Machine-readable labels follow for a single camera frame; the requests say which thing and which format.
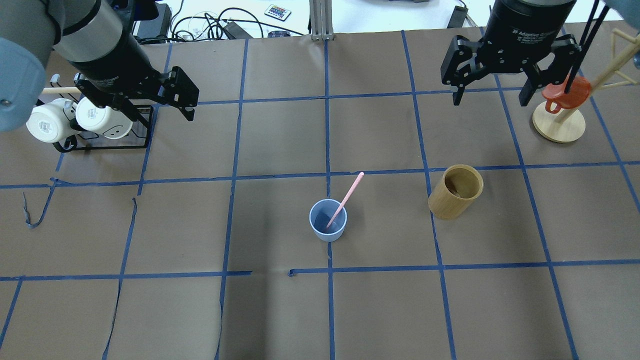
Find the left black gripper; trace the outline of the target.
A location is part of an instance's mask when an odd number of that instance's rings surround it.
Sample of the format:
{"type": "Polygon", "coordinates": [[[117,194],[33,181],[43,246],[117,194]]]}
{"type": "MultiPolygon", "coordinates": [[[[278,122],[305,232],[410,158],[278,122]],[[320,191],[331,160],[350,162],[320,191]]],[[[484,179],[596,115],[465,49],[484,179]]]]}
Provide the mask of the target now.
{"type": "Polygon", "coordinates": [[[103,109],[116,103],[121,106],[123,98],[150,100],[169,105],[183,115],[186,121],[195,120],[200,90],[189,75],[180,67],[173,66],[161,74],[150,64],[134,63],[73,63],[84,80],[76,81],[77,88],[94,105],[103,109]]]}

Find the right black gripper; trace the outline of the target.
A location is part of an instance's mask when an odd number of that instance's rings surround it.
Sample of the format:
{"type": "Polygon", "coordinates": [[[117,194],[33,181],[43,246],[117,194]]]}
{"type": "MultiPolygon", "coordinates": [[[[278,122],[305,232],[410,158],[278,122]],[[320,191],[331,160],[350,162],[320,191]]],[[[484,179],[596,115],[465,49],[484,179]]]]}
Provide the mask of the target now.
{"type": "Polygon", "coordinates": [[[467,85],[488,73],[521,73],[527,80],[519,92],[525,107],[534,93],[562,84],[580,55],[572,35],[559,37],[575,0],[496,0],[484,36],[471,41],[455,35],[440,67],[441,82],[452,89],[453,105],[460,105],[467,85]],[[547,69],[538,62],[553,54],[547,69]]]}

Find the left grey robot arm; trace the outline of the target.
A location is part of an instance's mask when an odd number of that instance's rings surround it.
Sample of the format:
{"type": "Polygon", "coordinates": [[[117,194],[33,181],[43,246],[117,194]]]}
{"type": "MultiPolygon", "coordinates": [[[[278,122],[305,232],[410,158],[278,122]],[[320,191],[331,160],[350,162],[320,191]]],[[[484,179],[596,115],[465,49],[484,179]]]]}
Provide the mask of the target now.
{"type": "Polygon", "coordinates": [[[25,125],[55,51],[77,69],[75,86],[99,109],[141,121],[133,100],[172,106],[194,120],[199,89],[185,71],[153,68],[105,0],[3,0],[0,4],[0,129],[25,125]]]}

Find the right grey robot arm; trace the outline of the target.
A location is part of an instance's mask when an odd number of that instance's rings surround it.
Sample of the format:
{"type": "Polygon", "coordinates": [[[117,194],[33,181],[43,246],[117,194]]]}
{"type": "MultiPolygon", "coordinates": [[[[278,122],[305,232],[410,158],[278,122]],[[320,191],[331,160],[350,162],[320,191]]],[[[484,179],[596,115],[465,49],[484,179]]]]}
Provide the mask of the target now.
{"type": "Polygon", "coordinates": [[[606,0],[599,15],[593,3],[580,39],[560,36],[574,0],[496,0],[483,37],[451,40],[439,69],[441,82],[452,87],[459,105],[466,86],[491,74],[526,75],[519,103],[526,106],[547,85],[574,83],[606,14],[615,10],[631,27],[639,27],[637,0],[606,0]]]}

